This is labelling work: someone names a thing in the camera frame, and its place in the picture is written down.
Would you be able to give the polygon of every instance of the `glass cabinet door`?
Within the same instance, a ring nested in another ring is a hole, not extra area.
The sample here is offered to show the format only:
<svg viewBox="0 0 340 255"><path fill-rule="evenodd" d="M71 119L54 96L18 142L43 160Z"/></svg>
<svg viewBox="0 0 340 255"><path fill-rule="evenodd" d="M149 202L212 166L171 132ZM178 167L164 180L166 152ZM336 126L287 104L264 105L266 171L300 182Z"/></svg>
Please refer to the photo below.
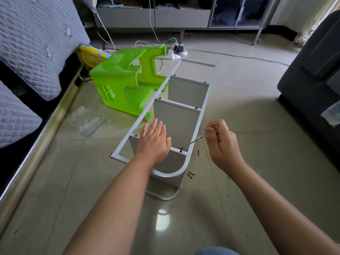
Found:
<svg viewBox="0 0 340 255"><path fill-rule="evenodd" d="M243 0L216 0L210 27L235 27Z"/></svg>
<svg viewBox="0 0 340 255"><path fill-rule="evenodd" d="M245 0L236 27L260 27L271 0Z"/></svg>

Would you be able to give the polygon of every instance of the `left hand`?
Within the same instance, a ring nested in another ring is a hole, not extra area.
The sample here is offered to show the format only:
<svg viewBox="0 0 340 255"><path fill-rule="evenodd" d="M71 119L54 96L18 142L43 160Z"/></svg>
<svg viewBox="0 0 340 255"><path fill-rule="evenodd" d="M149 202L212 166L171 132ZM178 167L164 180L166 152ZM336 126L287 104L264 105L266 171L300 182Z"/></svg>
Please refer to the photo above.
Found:
<svg viewBox="0 0 340 255"><path fill-rule="evenodd" d="M171 137L167 137L165 125L157 121L156 118L153 120L148 132L148 123L144 125L136 152L136 155L150 159L153 165L162 162L171 148Z"/></svg>

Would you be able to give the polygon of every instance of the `left arm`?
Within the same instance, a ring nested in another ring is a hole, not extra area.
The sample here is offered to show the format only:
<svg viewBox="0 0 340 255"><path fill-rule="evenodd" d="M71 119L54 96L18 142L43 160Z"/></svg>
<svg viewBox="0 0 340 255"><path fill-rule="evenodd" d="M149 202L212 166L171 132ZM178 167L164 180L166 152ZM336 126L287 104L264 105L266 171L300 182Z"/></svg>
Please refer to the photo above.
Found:
<svg viewBox="0 0 340 255"><path fill-rule="evenodd" d="M79 226L63 255L128 255L152 168L171 147L165 125L145 124L137 152Z"/></svg>

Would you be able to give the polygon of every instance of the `cabinet leg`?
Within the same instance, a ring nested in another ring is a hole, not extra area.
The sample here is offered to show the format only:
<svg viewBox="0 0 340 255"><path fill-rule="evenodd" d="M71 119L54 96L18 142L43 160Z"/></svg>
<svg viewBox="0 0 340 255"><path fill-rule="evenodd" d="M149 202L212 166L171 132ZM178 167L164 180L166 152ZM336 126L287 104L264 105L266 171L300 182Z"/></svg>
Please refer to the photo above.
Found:
<svg viewBox="0 0 340 255"><path fill-rule="evenodd" d="M257 34L256 34L256 36L255 36L255 38L254 38L253 43L252 43L252 46L254 46L254 45L256 44L256 41L257 41L258 37L259 37L260 34L261 34L261 31L262 31L262 29L259 29L259 30L257 31Z"/></svg>
<svg viewBox="0 0 340 255"><path fill-rule="evenodd" d="M184 34L184 30L182 30L181 32L180 32L180 44L183 44L183 34Z"/></svg>

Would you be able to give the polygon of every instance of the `screwdriver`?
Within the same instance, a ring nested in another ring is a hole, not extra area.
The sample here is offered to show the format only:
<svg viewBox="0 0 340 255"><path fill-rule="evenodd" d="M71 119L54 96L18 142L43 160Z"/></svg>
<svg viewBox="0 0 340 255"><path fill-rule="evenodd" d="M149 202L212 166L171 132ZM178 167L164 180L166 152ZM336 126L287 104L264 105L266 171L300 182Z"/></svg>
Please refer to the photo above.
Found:
<svg viewBox="0 0 340 255"><path fill-rule="evenodd" d="M215 125L215 126L213 127L213 129L215 130L215 132L217 132L217 131L218 131L218 126ZM204 132L201 136L198 136L197 139L195 139L194 141L190 142L188 145L182 147L181 150L183 150L183 149L186 148L187 146L193 144L194 142L196 142L196 141L198 141L198 140L200 140L200 139L205 139L206 136L207 136L207 133Z"/></svg>

